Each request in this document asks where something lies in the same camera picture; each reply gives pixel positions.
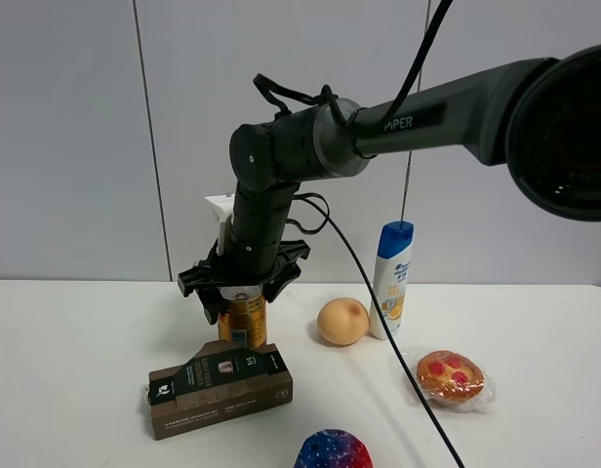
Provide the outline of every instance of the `plastic wrapper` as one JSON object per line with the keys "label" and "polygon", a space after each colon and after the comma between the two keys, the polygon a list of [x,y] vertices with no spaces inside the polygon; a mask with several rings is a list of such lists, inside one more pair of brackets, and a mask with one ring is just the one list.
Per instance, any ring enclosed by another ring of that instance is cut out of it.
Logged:
{"label": "plastic wrapper", "polygon": [[493,407],[496,383],[463,354],[424,348],[400,352],[427,400],[458,412],[485,412]]}

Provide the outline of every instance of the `white bottle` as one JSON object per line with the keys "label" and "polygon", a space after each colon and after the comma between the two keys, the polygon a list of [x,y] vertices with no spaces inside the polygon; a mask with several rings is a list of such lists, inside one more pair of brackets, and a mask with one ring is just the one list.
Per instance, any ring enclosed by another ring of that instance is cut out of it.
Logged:
{"label": "white bottle", "polygon": [[373,283],[381,311],[377,311],[374,303],[370,309],[370,333],[378,339],[387,339],[379,313],[384,316],[391,334],[400,328],[413,241],[411,222],[393,221],[382,228]]}

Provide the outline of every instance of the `table surface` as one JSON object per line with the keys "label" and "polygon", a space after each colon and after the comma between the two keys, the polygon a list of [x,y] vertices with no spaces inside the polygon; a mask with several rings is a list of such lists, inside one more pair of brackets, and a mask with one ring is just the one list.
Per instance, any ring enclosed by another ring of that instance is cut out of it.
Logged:
{"label": "table surface", "polygon": [[[363,441],[377,468],[450,467],[389,344],[326,345],[328,300],[361,285],[295,284],[269,305],[269,341],[294,401],[164,441],[151,436],[149,371],[217,338],[172,283],[0,281],[0,468],[292,468],[325,428]],[[601,466],[601,289],[411,285],[397,341],[456,350],[496,381],[489,413],[438,409],[467,467]]]}

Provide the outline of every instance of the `cardboard box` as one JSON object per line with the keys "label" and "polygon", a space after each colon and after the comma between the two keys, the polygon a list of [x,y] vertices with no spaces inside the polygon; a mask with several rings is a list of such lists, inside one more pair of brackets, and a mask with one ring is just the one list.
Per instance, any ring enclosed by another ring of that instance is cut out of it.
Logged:
{"label": "cardboard box", "polygon": [[184,366],[149,374],[155,439],[182,434],[292,401],[292,376],[274,344],[255,350],[222,339]]}

